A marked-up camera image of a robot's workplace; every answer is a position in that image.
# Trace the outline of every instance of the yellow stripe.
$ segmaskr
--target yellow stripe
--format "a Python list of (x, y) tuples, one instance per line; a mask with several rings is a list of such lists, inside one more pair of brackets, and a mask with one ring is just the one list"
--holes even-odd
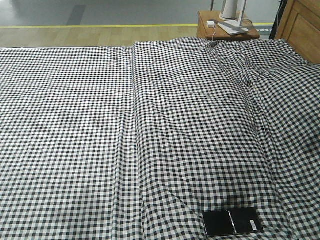
[(254, 22), (254, 26), (272, 26), (274, 23), (273, 22)]
[[(271, 22), (254, 23), (254, 26), (273, 25)], [(197, 27), (197, 24), (151, 24), (151, 25), (67, 25), (67, 26), (0, 26), (0, 29), (73, 29), (73, 28), (157, 28)]]

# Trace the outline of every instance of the checkered bedsheet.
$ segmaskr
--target checkered bedsheet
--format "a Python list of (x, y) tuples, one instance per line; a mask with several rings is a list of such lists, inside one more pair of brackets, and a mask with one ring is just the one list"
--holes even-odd
[(1, 239), (320, 238), (320, 66), (284, 41), (0, 50)]

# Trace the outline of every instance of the gray floor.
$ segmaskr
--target gray floor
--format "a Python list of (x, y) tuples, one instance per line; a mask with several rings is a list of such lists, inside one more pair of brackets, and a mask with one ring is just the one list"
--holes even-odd
[[(221, 10), (222, 0), (214, 9)], [(279, 0), (248, 0), (254, 23), (273, 23)], [(0, 0), (0, 26), (197, 24), (211, 0)]]

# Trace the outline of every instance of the wooden floor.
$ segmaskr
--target wooden floor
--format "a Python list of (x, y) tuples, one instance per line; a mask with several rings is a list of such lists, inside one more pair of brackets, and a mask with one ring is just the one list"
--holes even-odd
[(196, 26), (0, 28), (0, 47), (132, 46), (196, 37)]

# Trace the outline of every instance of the wooden headboard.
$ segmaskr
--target wooden headboard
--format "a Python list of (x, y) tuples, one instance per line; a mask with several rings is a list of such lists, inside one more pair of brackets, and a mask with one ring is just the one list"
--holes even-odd
[(320, 0), (288, 0), (275, 39), (285, 39), (306, 60), (320, 64)]

